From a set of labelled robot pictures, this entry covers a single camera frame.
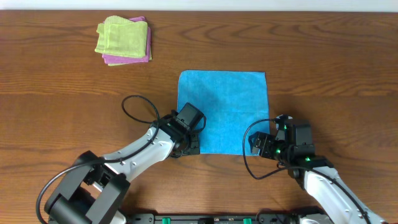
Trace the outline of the blue microfiber cloth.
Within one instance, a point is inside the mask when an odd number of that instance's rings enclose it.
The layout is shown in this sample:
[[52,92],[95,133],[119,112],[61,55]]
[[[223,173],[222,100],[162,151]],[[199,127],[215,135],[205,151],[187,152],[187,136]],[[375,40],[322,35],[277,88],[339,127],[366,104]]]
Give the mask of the blue microfiber cloth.
[[266,74],[186,70],[178,80],[177,109],[191,103],[206,116],[201,154],[251,155],[246,129],[269,117]]

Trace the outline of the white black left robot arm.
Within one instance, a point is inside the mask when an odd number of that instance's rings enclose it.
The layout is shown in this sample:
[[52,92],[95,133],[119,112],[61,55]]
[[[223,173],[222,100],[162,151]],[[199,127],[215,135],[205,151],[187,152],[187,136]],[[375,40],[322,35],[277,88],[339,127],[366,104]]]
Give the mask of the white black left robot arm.
[[171,117],[153,122],[147,132],[126,147],[96,156],[81,154],[57,174],[61,181],[44,205],[50,223],[127,223],[119,211],[131,182],[150,166],[172,156],[184,144],[194,147],[198,121]]

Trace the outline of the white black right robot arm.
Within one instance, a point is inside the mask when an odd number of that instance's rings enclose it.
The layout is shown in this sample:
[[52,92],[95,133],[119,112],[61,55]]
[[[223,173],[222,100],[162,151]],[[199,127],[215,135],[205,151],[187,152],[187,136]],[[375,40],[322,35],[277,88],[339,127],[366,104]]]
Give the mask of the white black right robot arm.
[[342,181],[334,165],[315,154],[311,131],[283,131],[271,135],[256,132],[249,136],[253,153],[278,162],[275,174],[286,170],[312,196],[333,223],[385,223]]

